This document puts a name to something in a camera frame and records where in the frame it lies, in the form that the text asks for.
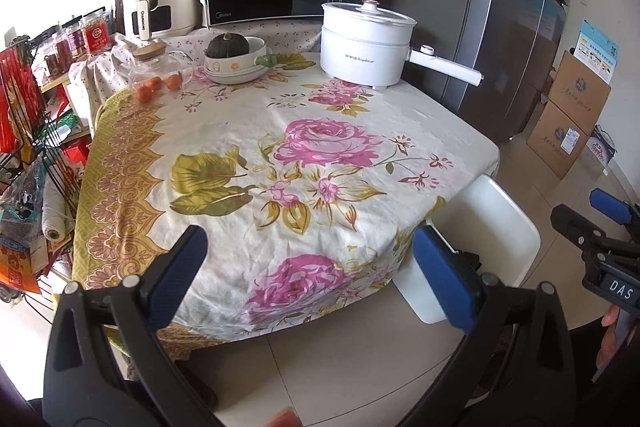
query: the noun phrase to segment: electric cooking pot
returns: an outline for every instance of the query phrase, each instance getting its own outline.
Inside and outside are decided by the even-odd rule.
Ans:
[[[410,47],[417,22],[400,13],[378,8],[378,2],[364,4],[330,2],[322,5],[321,68],[331,76],[385,89],[400,80],[406,60],[454,76],[478,86],[479,71],[436,57],[433,48]]]

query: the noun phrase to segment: human hand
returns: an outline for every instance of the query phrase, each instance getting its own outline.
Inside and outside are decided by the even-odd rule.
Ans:
[[[616,354],[616,324],[618,322],[619,314],[620,308],[612,304],[602,318],[601,324],[603,327],[607,328],[607,331],[602,338],[600,350],[596,356],[596,367],[598,369],[608,363]]]
[[[287,407],[277,413],[266,427],[302,427],[302,422],[293,407]]]

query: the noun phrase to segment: wooden lid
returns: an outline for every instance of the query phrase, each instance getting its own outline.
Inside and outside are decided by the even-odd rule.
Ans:
[[[151,44],[136,49],[133,52],[133,58],[145,62],[146,60],[159,57],[164,53],[165,49],[166,44],[164,42],[152,42]]]

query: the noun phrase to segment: orange fruit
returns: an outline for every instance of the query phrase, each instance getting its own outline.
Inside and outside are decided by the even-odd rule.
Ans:
[[[154,92],[149,86],[138,86],[138,89],[136,90],[136,98],[140,103],[150,102],[153,95]]]
[[[182,77],[178,74],[171,74],[167,77],[166,87],[171,91],[177,91],[182,87]]]
[[[162,78],[159,76],[152,76],[150,79],[145,80],[145,86],[151,88],[152,91],[159,91],[162,89]]]

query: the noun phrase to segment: snack package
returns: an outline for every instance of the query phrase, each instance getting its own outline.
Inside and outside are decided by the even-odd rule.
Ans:
[[[29,248],[0,236],[0,282],[18,290],[41,293],[31,270]]]

